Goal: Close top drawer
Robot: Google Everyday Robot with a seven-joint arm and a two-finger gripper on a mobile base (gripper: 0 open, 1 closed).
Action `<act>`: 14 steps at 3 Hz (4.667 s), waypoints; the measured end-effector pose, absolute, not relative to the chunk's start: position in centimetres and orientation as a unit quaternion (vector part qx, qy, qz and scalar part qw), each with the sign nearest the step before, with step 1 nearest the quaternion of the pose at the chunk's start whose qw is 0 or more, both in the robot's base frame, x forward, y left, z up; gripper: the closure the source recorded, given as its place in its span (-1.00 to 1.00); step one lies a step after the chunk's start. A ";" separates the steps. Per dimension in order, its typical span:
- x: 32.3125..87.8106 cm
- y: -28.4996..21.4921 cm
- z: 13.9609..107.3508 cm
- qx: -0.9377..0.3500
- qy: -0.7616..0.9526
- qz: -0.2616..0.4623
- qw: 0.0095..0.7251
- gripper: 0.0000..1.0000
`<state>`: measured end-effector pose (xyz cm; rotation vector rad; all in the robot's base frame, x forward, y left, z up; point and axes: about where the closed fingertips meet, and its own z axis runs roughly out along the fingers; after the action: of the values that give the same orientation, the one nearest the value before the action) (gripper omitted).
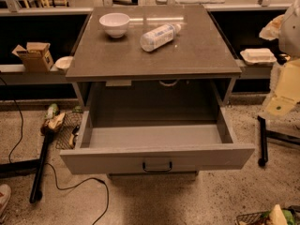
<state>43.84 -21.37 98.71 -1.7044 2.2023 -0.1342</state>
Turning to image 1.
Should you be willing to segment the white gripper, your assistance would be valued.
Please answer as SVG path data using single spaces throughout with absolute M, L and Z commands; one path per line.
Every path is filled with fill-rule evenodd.
M 281 39 L 283 15 L 276 16 L 260 32 L 265 40 Z M 270 93 L 262 104 L 263 116 L 284 116 L 300 101 L 300 59 L 288 61 L 271 70 Z

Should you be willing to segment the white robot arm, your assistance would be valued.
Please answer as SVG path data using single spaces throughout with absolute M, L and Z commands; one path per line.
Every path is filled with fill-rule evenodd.
M 277 16 L 259 34 L 260 38 L 278 39 L 279 49 L 291 59 L 277 71 L 277 84 L 264 111 L 273 116 L 287 114 L 300 101 L 300 0 L 295 0 L 284 15 Z

